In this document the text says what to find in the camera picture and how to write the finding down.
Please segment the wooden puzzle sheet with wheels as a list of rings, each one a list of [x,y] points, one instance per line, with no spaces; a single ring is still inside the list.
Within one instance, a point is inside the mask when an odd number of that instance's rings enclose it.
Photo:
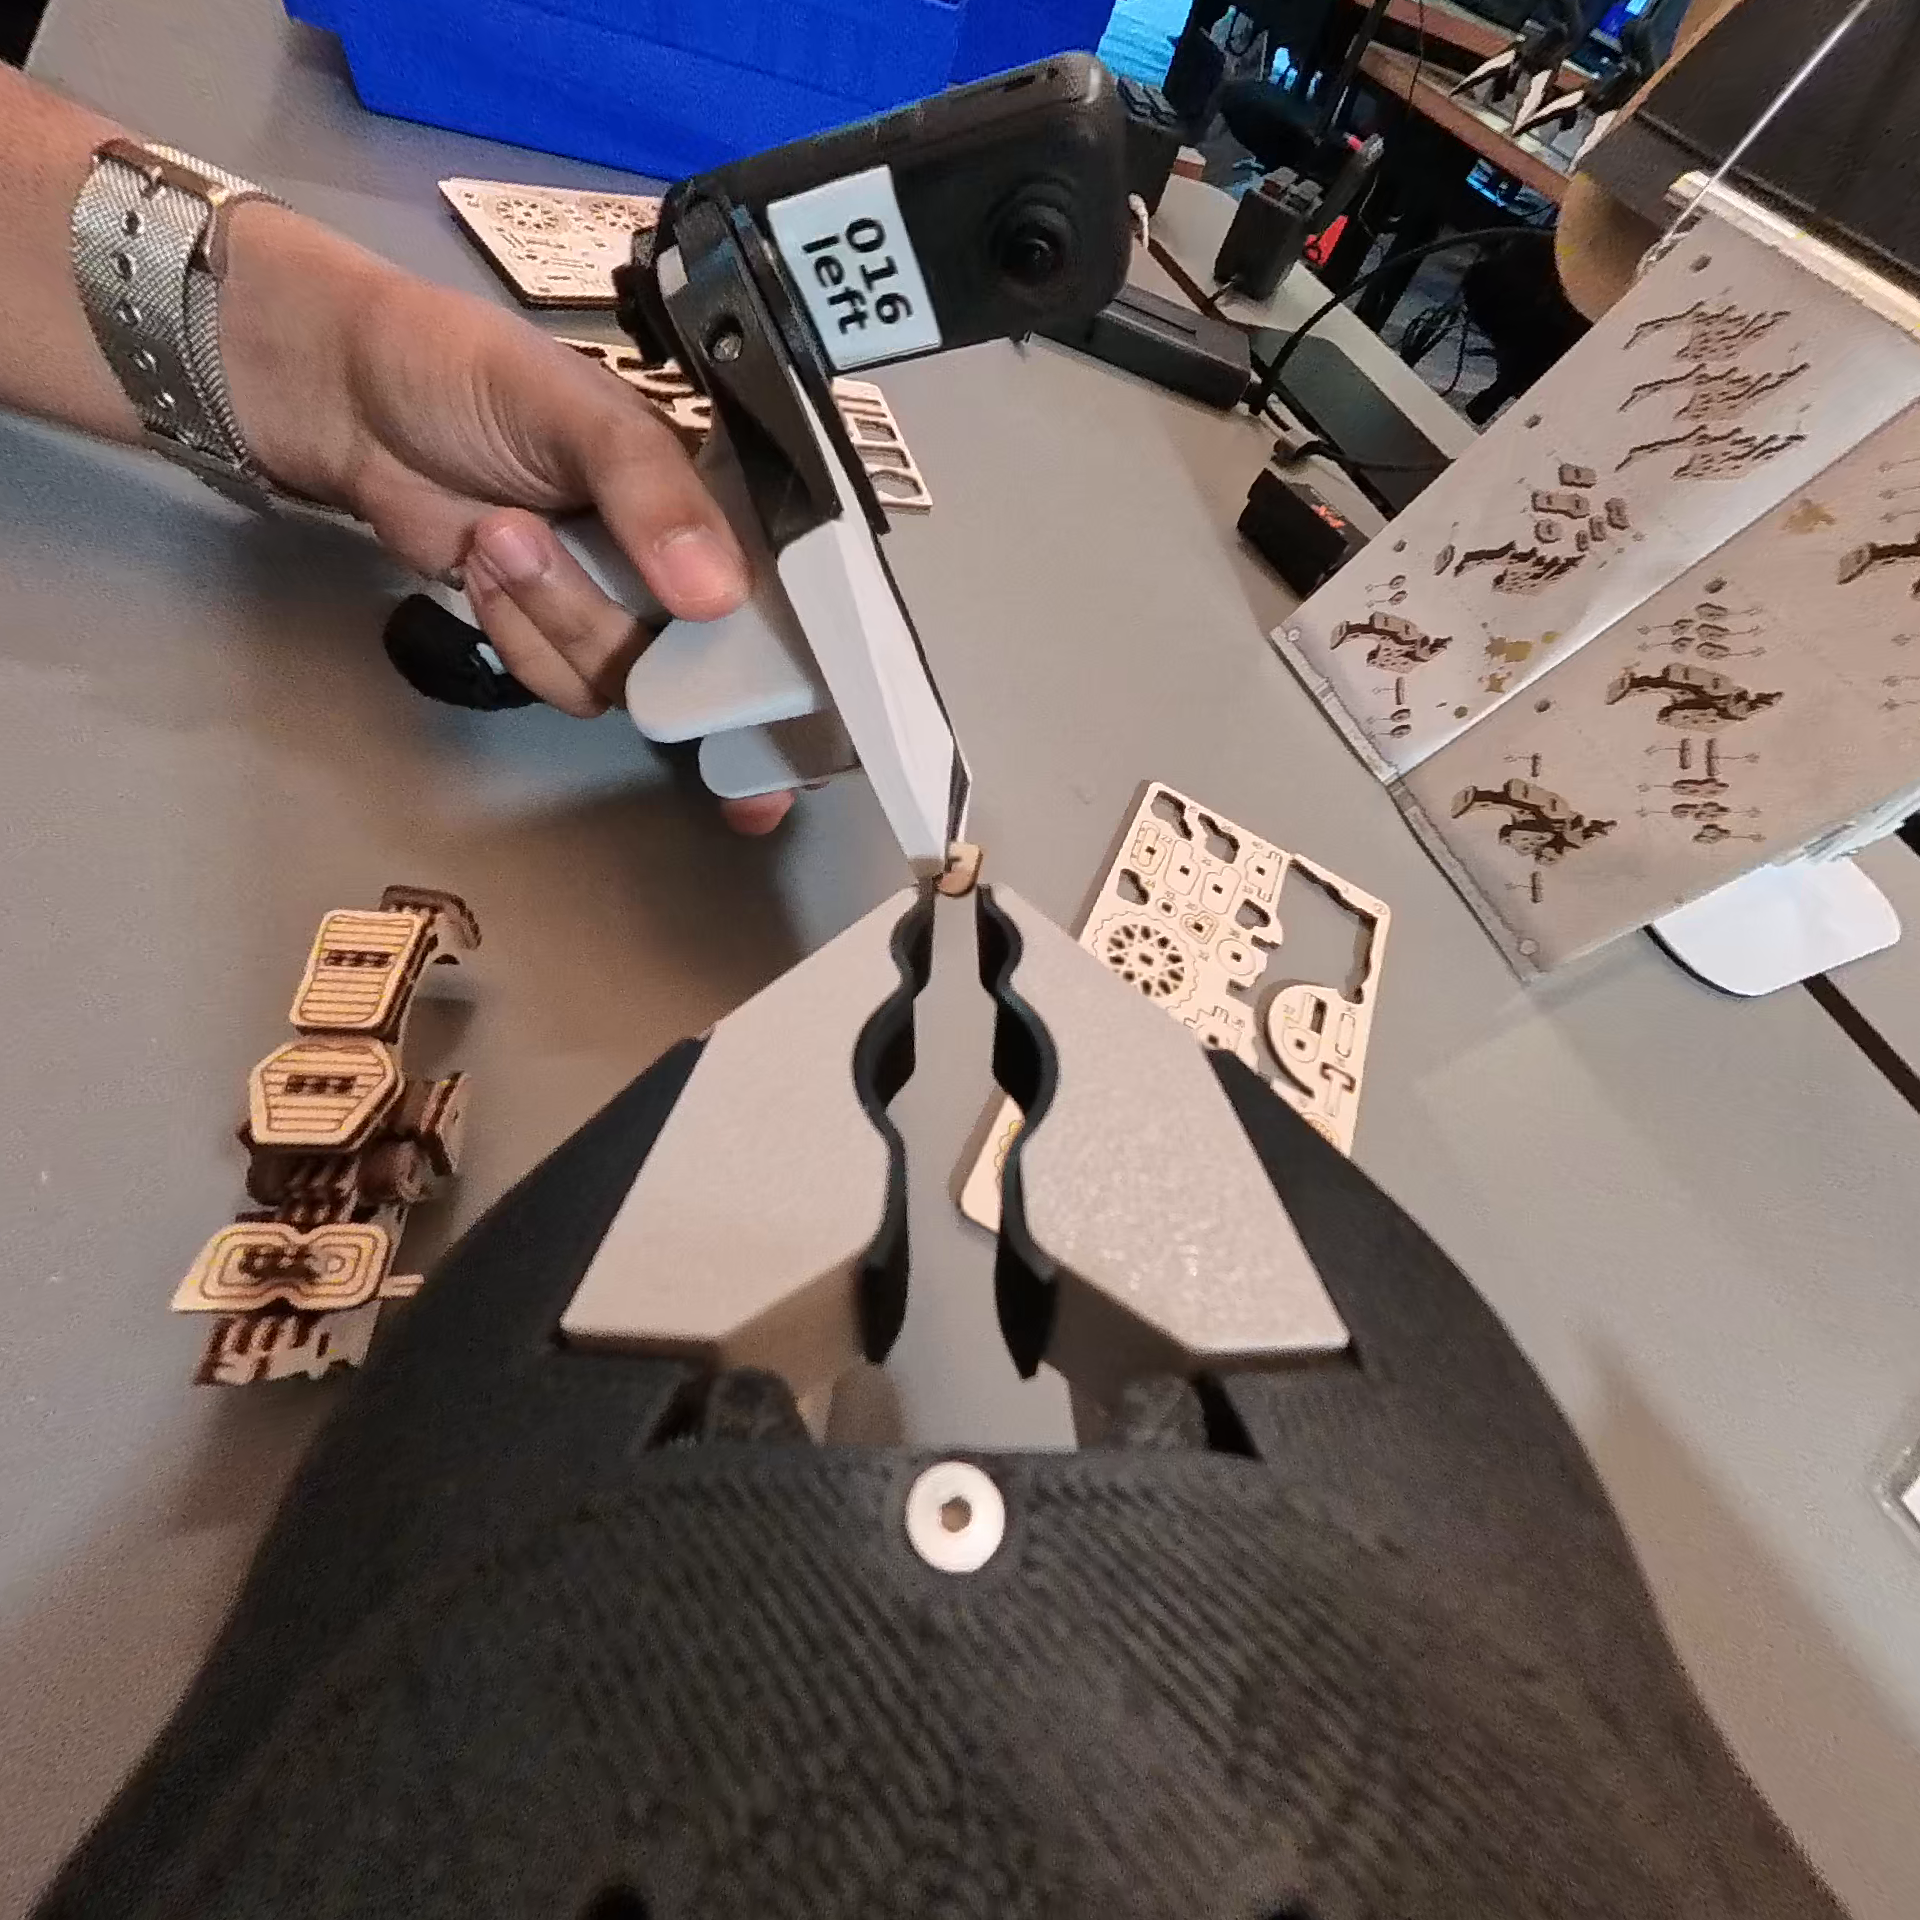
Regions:
[[[1350,1156],[1390,907],[1165,779],[1143,779],[1076,941]]]

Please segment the instruction booklet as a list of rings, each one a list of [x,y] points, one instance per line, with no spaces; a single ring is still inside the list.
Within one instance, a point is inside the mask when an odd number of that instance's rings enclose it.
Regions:
[[[1523,978],[1916,807],[1918,308],[1717,187],[1273,632]]]

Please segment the black power adapter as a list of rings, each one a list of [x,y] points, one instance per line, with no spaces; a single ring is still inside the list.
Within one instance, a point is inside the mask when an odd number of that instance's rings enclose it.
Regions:
[[[1135,285],[1092,316],[1078,348],[1219,412],[1241,408],[1254,385],[1252,349],[1241,328]]]

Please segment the small engraved wooden puzzle sheet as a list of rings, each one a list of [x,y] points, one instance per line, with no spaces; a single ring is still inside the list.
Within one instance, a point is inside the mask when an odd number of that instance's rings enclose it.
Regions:
[[[614,311],[614,273],[662,208],[659,196],[464,176],[443,177],[439,189],[520,306],[568,313]]]

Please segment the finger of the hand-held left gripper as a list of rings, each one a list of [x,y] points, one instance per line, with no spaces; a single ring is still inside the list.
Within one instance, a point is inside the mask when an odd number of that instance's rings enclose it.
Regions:
[[[973,772],[878,537],[822,521],[782,549],[782,591],[903,855],[946,867]]]

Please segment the black charger device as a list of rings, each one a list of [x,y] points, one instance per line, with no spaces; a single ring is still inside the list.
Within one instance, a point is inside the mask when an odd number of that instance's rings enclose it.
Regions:
[[[1213,264],[1214,292],[1270,300],[1293,268],[1318,264],[1364,191],[1384,154],[1380,133],[1346,137],[1314,154],[1314,166],[1279,166],[1236,201]]]

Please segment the background gripper device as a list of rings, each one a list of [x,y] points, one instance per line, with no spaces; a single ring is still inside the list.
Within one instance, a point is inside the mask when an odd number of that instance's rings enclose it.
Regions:
[[[1513,137],[1586,123],[1609,129],[1668,47],[1659,2],[1530,3],[1520,31],[1449,87],[1507,116]]]

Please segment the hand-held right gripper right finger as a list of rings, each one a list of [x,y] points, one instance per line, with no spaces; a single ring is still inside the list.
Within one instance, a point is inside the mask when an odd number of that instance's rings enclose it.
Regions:
[[[1352,1335],[1205,1048],[1009,886],[975,895],[992,1070],[1021,1114],[995,1305],[1022,1377],[1276,1373]]]

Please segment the blue plastic bin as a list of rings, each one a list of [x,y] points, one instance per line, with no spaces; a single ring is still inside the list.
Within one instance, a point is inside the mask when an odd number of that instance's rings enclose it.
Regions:
[[[1113,2],[287,2],[359,99],[683,180],[1060,52]]]

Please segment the person's left forearm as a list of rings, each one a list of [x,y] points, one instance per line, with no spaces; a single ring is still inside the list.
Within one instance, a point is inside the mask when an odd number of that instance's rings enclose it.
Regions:
[[[92,334],[74,265],[74,204],[101,145],[101,112],[2,68],[2,403],[122,439],[136,418]]]

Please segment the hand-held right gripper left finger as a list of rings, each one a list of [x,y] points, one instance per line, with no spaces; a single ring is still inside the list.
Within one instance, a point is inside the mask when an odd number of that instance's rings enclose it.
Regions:
[[[756,1369],[827,1425],[901,1338],[911,1234],[893,1104],[917,1068],[921,892],[778,975],[698,1043],[564,1307],[570,1349]]]

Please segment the person's left hand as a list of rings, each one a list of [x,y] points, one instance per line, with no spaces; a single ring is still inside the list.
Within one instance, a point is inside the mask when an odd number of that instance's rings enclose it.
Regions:
[[[676,435],[520,316],[249,201],[229,226],[219,328],[257,465],[413,570],[457,574],[540,702],[609,711],[644,648],[558,516],[595,512],[668,615],[708,621],[748,599],[748,558]]]

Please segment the assembled wooden model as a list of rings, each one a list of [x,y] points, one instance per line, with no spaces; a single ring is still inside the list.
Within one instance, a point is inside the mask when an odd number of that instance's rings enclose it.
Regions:
[[[290,1035],[249,1073],[247,1199],[170,1299],[205,1332],[196,1385],[361,1368],[420,1293],[425,1273],[401,1254],[414,1213],[461,1172],[469,1076],[413,1071],[407,1035],[428,973],[481,946],[469,901],[436,886],[395,882],[321,917]]]

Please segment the small black box red mark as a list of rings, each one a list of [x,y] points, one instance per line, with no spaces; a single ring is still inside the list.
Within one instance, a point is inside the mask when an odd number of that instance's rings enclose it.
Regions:
[[[1387,513],[1352,475],[1318,458],[1270,458],[1235,521],[1243,545],[1302,601],[1384,526]]]

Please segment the wooden puzzle sheet with slots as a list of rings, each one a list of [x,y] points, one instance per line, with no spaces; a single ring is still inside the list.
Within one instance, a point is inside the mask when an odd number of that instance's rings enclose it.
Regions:
[[[558,335],[558,344],[642,396],[691,451],[696,454],[708,444],[713,403],[678,361],[667,357],[654,364],[642,360],[636,348],[567,334]],[[831,398],[880,506],[894,516],[928,513],[935,506],[933,490],[883,388],[837,378],[831,381]]]

